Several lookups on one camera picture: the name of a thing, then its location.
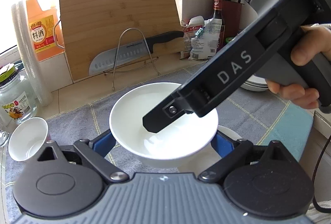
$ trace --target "bowl rim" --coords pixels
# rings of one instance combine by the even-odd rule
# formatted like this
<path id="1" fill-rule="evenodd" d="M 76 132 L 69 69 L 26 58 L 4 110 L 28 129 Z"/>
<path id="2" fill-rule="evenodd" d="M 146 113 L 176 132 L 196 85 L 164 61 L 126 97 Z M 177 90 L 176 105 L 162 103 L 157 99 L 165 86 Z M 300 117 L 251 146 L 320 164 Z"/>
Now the bowl rim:
<path id="1" fill-rule="evenodd" d="M 8 153 L 9 153 L 10 157 L 11 157 L 13 160 L 15 160 L 15 161 L 26 161 L 26 160 L 28 160 L 28 159 L 30 159 L 30 158 L 32 158 L 32 157 L 34 156 L 34 155 L 33 155 L 33 156 L 29 157 L 29 158 L 20 159 L 20 160 L 17 159 L 17 158 L 14 158 L 13 155 L 11 154 L 11 152 L 13 153 L 13 150 L 12 150 L 13 146 L 10 146 L 10 141 L 11 141 L 12 137 L 14 136 L 15 131 L 18 130 L 18 129 L 23 128 L 23 127 L 21 127 L 22 124 L 24 124 L 25 122 L 28 122 L 29 120 L 32 120 L 32 119 L 38 119 L 38 120 L 41 119 L 43 122 L 46 123 L 46 136 L 44 137 L 44 140 L 43 140 L 43 142 L 42 142 L 40 148 L 42 147 L 42 145 L 45 143 L 45 141 L 46 141 L 46 139 L 47 139 L 47 136 L 48 136 L 48 123 L 47 123 L 47 121 L 46 121 L 44 118 L 41 118 L 41 117 L 32 117 L 32 118 L 29 118 L 29 119 L 25 120 L 25 121 L 22 122 L 21 124 L 19 124 L 19 126 L 17 126 L 16 129 L 15 129 L 15 130 L 13 131 L 13 133 L 11 134 L 11 136 L 10 136 L 10 138 L 9 138 L 9 142 L 8 142 Z"/>
<path id="2" fill-rule="evenodd" d="M 181 84 L 179 83 L 174 83 L 174 82 L 156 82 L 156 83 L 150 83 L 150 84 L 146 84 L 146 85 L 142 85 L 142 86 L 139 86 L 139 87 L 136 87 L 132 90 L 130 90 L 129 92 L 127 92 L 126 94 L 124 94 L 122 97 L 120 97 L 117 102 L 115 102 L 114 106 L 112 107 L 111 111 L 110 111 L 110 115 L 109 115 L 109 127 L 110 127 L 110 131 L 113 135 L 113 137 L 116 139 L 116 141 L 123 147 L 125 148 L 127 151 L 131 152 L 132 154 L 135 154 L 137 156 L 140 156 L 140 157 L 143 157 L 143 158 L 146 158 L 146 159 L 151 159 L 151 160 L 160 160 L 160 161 L 169 161 L 169 160 L 177 160 L 177 159 L 182 159 L 182 158 L 185 158 L 185 157 L 189 157 L 195 153 L 197 153 L 198 151 L 200 151 L 201 149 L 203 149 L 206 145 L 208 145 L 208 143 L 210 143 L 210 141 L 213 139 L 213 137 L 215 136 L 215 133 L 217 132 L 217 128 L 218 128 L 218 117 L 217 117 L 217 123 L 215 125 L 215 129 L 214 129 L 214 132 L 213 132 L 213 135 L 210 137 L 210 139 L 203 145 L 201 146 L 198 150 L 195 150 L 193 152 L 190 152 L 186 155 L 182 155 L 182 156 L 179 156 L 179 157 L 176 157 L 176 158 L 151 158 L 149 155 L 146 155 L 146 154 L 142 154 L 142 153 L 139 153 L 131 148 L 129 148 L 128 146 L 126 145 L 122 145 L 118 138 L 117 138 L 117 135 L 114 134 L 114 131 L 113 131 L 113 128 L 112 128 L 112 124 L 111 124 L 111 118 L 112 118 L 112 113 L 114 111 L 114 108 L 115 106 L 117 105 L 117 103 L 122 99 L 124 98 L 126 95 L 128 95 L 130 92 L 134 91 L 134 90 L 137 90 L 141 87 L 146 87 L 146 86 L 149 86 L 149 85 L 153 85 L 153 84 L 174 84 L 174 85 L 178 85 L 178 86 L 181 86 Z M 216 115 L 218 115 L 217 113 L 217 110 L 216 108 L 214 108 L 213 110 L 211 110 L 209 113 L 216 113 Z"/>

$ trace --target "orange liquid bottle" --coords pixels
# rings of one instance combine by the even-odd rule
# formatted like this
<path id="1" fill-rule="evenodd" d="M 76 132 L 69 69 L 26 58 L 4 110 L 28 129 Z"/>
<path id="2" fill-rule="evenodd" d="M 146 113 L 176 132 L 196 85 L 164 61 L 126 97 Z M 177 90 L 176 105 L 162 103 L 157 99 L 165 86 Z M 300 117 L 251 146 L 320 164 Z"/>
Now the orange liquid bottle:
<path id="1" fill-rule="evenodd" d="M 55 29 L 56 36 L 53 35 L 53 27 L 59 19 L 52 0 L 26 0 L 26 11 L 38 60 L 42 61 L 62 53 L 64 49 L 56 46 L 54 41 L 56 38 L 58 44 L 64 46 L 62 30 L 59 26 Z"/>

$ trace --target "white letter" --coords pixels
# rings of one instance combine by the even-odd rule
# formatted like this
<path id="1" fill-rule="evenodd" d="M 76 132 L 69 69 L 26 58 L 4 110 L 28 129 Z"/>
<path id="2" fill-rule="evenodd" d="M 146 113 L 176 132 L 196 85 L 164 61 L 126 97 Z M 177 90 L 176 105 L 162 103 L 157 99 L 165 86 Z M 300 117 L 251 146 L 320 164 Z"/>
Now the white letter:
<path id="1" fill-rule="evenodd" d="M 241 58 L 242 58 L 243 60 L 248 58 L 248 60 L 246 60 L 245 63 L 249 63 L 249 62 L 251 61 L 252 58 L 251 58 L 250 55 L 244 55 L 245 53 L 246 53 L 246 50 L 244 50 L 243 52 L 241 52 L 240 56 L 241 56 Z"/>
<path id="2" fill-rule="evenodd" d="M 217 76 L 219 79 L 221 79 L 223 84 L 226 84 L 229 81 L 229 75 L 224 71 L 219 72 L 219 74 Z"/>
<path id="3" fill-rule="evenodd" d="M 242 67 L 240 65 L 236 64 L 233 61 L 231 61 L 231 65 L 232 65 L 232 69 L 233 69 L 233 72 L 234 72 L 235 75 L 237 74 L 238 69 L 242 69 Z"/>

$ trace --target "glass jar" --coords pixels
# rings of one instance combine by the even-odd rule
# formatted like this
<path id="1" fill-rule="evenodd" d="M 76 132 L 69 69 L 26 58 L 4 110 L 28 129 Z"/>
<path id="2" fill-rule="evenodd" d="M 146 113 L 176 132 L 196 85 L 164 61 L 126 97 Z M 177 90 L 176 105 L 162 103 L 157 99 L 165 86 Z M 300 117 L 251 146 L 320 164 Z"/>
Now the glass jar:
<path id="1" fill-rule="evenodd" d="M 4 109 L 17 124 L 36 115 L 36 98 L 29 80 L 14 64 L 0 69 L 0 109 Z"/>

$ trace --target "grey ribbed panel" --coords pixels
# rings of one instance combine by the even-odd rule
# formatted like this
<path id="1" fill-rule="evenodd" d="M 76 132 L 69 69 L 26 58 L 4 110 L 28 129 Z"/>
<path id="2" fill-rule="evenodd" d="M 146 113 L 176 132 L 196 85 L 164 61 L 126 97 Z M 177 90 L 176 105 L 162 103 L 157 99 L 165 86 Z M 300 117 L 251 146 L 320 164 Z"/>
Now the grey ribbed panel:
<path id="1" fill-rule="evenodd" d="M 309 224 L 305 216 L 271 221 L 243 216 L 229 204 L 216 184 L 197 181 L 193 174 L 136 174 L 113 184 L 103 198 L 80 215 L 62 220 L 23 215 L 16 224 Z"/>

